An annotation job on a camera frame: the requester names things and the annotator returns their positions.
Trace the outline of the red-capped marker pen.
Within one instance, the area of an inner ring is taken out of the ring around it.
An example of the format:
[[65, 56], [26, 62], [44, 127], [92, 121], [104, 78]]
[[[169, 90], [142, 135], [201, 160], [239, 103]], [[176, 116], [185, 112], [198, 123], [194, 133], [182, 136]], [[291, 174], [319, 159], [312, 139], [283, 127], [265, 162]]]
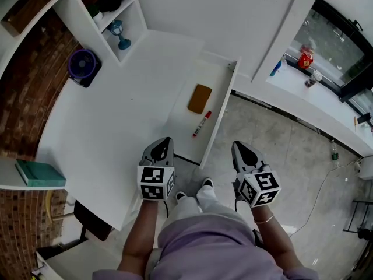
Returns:
[[198, 133], [200, 132], [200, 130], [202, 129], [202, 127], [204, 126], [205, 122], [209, 119], [209, 117], [211, 116], [212, 112], [211, 111], [208, 111], [204, 118], [202, 119], [202, 121], [199, 123], [199, 125], [197, 126], [196, 130], [193, 132], [192, 136], [193, 137], [197, 137]]

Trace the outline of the small white table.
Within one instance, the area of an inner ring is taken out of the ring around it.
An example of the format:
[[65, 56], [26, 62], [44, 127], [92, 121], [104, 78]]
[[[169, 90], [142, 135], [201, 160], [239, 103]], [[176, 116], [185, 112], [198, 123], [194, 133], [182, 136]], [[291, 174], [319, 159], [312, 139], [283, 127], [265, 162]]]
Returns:
[[44, 280], [92, 280], [93, 272], [115, 270], [124, 242], [110, 236], [105, 241], [89, 238], [72, 248], [40, 248], [36, 252], [38, 271]]

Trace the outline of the black framed window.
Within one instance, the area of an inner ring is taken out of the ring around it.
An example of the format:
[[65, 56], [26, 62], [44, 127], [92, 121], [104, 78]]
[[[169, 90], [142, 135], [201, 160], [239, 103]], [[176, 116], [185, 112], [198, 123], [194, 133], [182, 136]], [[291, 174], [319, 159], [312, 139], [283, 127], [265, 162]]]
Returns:
[[[313, 53], [307, 69], [298, 66], [304, 51]], [[373, 45], [358, 21], [346, 19], [324, 0], [316, 0], [285, 52], [287, 63], [310, 75], [318, 70], [321, 85], [373, 126]]]

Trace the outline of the teal lantern ornament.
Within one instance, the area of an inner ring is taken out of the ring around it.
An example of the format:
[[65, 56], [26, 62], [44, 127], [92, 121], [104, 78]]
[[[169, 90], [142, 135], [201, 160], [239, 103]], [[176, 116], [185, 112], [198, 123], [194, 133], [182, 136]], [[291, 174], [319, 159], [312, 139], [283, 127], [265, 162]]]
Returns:
[[118, 48], [120, 50], [126, 50], [131, 46], [131, 41], [130, 39], [125, 38], [122, 35], [123, 32], [123, 25], [122, 21], [115, 19], [113, 20], [107, 27], [106, 29], [113, 34], [114, 36], [117, 36], [119, 38], [119, 43], [118, 43]]

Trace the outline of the wooden chair dark seat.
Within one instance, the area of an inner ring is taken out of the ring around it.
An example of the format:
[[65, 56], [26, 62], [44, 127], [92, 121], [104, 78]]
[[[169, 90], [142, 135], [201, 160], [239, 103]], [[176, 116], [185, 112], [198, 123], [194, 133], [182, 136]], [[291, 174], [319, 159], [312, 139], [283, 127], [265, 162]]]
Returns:
[[66, 218], [74, 216], [82, 224], [82, 232], [88, 230], [91, 234], [96, 236], [102, 242], [105, 241], [112, 231], [112, 227], [89, 211], [79, 201], [75, 201], [74, 209], [71, 213], [65, 213], [60, 216], [52, 215], [52, 196], [53, 190], [48, 190], [45, 194], [45, 211], [50, 223], [61, 221]]

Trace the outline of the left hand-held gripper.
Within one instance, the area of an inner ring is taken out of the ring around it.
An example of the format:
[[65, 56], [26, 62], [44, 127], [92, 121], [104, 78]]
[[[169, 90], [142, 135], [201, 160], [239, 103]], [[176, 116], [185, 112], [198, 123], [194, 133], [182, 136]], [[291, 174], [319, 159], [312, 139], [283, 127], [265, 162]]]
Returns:
[[[160, 162], [163, 166], [154, 166]], [[175, 184], [174, 142], [170, 137], [154, 141], [143, 152], [137, 168], [140, 197], [147, 201], [166, 201]]]

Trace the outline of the black pouch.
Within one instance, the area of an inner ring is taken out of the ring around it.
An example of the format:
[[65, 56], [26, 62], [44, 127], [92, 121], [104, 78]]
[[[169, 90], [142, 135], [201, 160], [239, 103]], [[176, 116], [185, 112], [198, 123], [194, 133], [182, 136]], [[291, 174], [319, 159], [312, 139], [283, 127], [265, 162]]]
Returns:
[[113, 12], [117, 10], [123, 0], [97, 0], [95, 5], [100, 12]]

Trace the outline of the black metal rack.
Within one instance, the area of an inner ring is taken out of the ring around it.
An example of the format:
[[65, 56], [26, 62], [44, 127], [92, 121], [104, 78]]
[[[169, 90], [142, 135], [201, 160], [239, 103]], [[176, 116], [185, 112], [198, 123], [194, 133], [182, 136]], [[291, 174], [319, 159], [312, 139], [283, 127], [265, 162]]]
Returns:
[[344, 232], [355, 234], [363, 229], [373, 230], [373, 199], [354, 199], [343, 227]]

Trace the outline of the purple round fan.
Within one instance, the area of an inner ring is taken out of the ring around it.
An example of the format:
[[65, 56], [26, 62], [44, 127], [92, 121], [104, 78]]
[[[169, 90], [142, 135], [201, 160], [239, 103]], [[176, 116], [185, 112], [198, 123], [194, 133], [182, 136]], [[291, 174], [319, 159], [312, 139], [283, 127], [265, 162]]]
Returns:
[[102, 67], [98, 56], [87, 49], [75, 51], [68, 59], [69, 77], [83, 88], [88, 88]]

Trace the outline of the white patterned cup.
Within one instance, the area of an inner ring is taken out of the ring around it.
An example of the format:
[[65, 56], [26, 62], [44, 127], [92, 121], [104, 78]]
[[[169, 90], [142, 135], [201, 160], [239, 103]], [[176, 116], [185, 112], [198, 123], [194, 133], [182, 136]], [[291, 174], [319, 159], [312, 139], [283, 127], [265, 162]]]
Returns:
[[305, 86], [311, 88], [316, 83], [322, 80], [323, 76], [318, 70], [314, 70], [308, 80], [305, 81]]

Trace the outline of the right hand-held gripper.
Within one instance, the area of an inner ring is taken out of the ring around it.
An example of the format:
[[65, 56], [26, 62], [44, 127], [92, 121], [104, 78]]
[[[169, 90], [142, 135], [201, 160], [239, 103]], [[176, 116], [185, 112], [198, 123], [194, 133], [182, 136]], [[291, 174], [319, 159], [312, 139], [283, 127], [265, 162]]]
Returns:
[[266, 169], [249, 173], [260, 169], [266, 162], [260, 151], [242, 141], [233, 142], [231, 154], [233, 167], [238, 173], [233, 182], [235, 200], [244, 201], [251, 208], [271, 204], [281, 191], [277, 172]]

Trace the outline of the person's right forearm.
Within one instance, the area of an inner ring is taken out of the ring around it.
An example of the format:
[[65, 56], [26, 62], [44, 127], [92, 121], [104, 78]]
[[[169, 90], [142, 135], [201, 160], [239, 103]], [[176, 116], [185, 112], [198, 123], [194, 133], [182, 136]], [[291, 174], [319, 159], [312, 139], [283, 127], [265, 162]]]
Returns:
[[294, 246], [286, 231], [276, 220], [267, 205], [251, 208], [254, 222], [262, 236], [266, 251], [283, 271], [303, 267], [295, 254]]

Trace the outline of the person's light trousers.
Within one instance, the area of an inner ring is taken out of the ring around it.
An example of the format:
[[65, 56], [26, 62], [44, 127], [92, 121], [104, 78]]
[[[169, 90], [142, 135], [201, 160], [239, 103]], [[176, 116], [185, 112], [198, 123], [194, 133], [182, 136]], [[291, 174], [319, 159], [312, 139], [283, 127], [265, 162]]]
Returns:
[[175, 208], [167, 218], [167, 223], [191, 218], [194, 216], [221, 216], [242, 224], [246, 224], [243, 218], [233, 209], [224, 206], [216, 197], [215, 190], [209, 185], [203, 185], [196, 197], [183, 195]]

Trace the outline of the person's left forearm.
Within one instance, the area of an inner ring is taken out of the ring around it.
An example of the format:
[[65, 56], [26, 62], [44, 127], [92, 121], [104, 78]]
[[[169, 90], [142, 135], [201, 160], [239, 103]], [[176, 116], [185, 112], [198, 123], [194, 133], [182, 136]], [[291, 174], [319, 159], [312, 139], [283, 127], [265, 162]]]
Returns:
[[158, 202], [143, 201], [124, 244], [119, 271], [144, 276], [147, 262], [153, 251], [157, 216]]

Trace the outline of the white drawer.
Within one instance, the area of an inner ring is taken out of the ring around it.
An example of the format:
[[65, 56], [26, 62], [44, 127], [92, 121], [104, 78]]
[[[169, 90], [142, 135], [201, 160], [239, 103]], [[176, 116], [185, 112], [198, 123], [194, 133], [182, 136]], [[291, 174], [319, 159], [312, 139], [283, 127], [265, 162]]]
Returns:
[[[240, 62], [241, 58], [231, 60], [207, 51], [202, 51], [195, 60], [163, 128], [163, 135], [174, 140], [175, 156], [192, 162], [201, 169], [204, 168], [222, 121]], [[212, 89], [202, 114], [195, 114], [187, 109], [197, 84]], [[211, 116], [197, 137], [193, 137], [193, 132], [208, 111], [212, 112]]]

